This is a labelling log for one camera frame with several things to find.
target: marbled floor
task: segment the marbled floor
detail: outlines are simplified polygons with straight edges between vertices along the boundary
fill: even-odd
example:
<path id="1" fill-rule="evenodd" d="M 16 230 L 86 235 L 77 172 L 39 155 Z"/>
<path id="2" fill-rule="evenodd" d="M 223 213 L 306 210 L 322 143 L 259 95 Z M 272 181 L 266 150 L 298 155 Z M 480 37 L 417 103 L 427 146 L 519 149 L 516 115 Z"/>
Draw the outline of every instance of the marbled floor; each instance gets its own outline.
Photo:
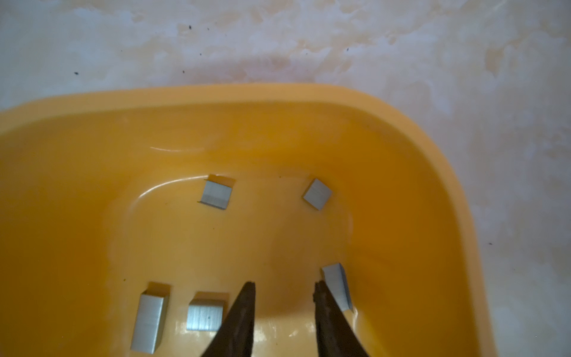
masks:
<path id="1" fill-rule="evenodd" d="M 500 355 L 571 356 L 570 41 L 568 0 L 0 0 L 0 109 L 197 83 L 375 95 L 465 188 Z"/>

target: silver metal piece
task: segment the silver metal piece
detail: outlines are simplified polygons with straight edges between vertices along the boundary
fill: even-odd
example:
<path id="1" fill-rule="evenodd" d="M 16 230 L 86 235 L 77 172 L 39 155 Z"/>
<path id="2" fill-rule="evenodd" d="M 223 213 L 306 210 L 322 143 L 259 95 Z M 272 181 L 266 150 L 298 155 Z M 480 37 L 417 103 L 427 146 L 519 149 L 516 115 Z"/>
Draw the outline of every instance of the silver metal piece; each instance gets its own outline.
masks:
<path id="1" fill-rule="evenodd" d="M 309 189 L 303 195 L 303 199 L 318 210 L 325 206 L 329 197 L 331 197 L 331 189 L 318 179 L 313 180 Z"/>
<path id="2" fill-rule="evenodd" d="M 224 301 L 194 299 L 188 306 L 186 329 L 189 331 L 218 331 L 222 325 Z"/>
<path id="3" fill-rule="evenodd" d="M 139 299 L 137 320 L 133 331 L 133 351 L 155 353 L 163 337 L 164 320 L 167 317 L 168 296 L 142 293 Z"/>
<path id="4" fill-rule="evenodd" d="M 226 207 L 228 207 L 228 201 L 230 201 L 231 193 L 232 187 L 224 186 L 223 184 L 212 181 L 206 181 L 200 202 L 225 210 Z"/>
<path id="5" fill-rule="evenodd" d="M 347 285 L 347 277 L 345 269 L 341 263 L 328 265 L 321 268 L 325 284 L 331 291 L 331 295 L 341 311 L 352 310 L 351 296 L 349 295 L 349 285 Z"/>

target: yellow plastic tub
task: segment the yellow plastic tub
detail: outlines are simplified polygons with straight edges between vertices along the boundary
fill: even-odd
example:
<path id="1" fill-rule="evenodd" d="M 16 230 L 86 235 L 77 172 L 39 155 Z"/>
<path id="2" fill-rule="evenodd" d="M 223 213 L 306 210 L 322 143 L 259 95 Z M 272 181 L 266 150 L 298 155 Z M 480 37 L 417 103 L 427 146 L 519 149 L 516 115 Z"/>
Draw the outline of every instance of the yellow plastic tub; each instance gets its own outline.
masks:
<path id="1" fill-rule="evenodd" d="M 315 356 L 313 283 L 341 262 L 371 356 L 495 356 L 475 230 L 443 155 L 378 99 L 323 85 L 71 95 L 0 114 L 0 355 L 132 356 L 139 295 L 171 287 L 157 356 L 199 356 L 197 292 L 256 282 L 254 355 Z M 225 211 L 197 203 L 235 179 Z M 321 211 L 301 199 L 313 178 Z"/>

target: square metal piece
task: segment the square metal piece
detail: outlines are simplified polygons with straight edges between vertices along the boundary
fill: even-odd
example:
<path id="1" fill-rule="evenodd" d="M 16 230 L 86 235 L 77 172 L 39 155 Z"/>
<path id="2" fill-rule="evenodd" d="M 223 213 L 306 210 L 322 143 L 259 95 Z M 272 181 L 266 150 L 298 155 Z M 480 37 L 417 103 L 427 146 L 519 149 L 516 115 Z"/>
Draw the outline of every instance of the square metal piece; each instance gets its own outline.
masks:
<path id="1" fill-rule="evenodd" d="M 321 268 L 323 279 L 329 288 L 331 295 L 341 311 L 352 310 L 351 296 L 349 295 L 349 285 L 345 276 L 345 269 L 341 263 L 328 265 Z"/>
<path id="2" fill-rule="evenodd" d="M 206 181 L 204 192 L 202 193 L 201 203 L 207 204 L 212 207 L 225 210 L 230 201 L 230 194 L 232 187 L 224 186 L 212 181 Z"/>
<path id="3" fill-rule="evenodd" d="M 331 197 L 331 190 L 318 179 L 313 180 L 307 192 L 303 195 L 303 199 L 318 210 L 325 206 L 329 197 Z"/>
<path id="4" fill-rule="evenodd" d="M 186 329 L 189 331 L 218 331 L 222 325 L 224 301 L 194 299 L 188 306 Z"/>
<path id="5" fill-rule="evenodd" d="M 133 331 L 133 351 L 155 353 L 163 337 L 167 317 L 168 296 L 153 296 L 142 293 L 139 298 L 137 320 Z"/>

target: floor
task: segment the floor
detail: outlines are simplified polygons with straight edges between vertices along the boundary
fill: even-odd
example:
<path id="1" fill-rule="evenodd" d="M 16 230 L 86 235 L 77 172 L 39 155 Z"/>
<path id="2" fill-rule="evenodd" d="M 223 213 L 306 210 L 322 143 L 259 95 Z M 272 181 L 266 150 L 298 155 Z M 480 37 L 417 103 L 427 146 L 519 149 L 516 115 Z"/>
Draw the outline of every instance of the floor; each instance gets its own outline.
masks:
<path id="1" fill-rule="evenodd" d="M 567 0 L 1 0 L 0 109 L 227 82 L 381 98 L 465 188 L 500 355 L 571 356 L 570 41 Z"/>

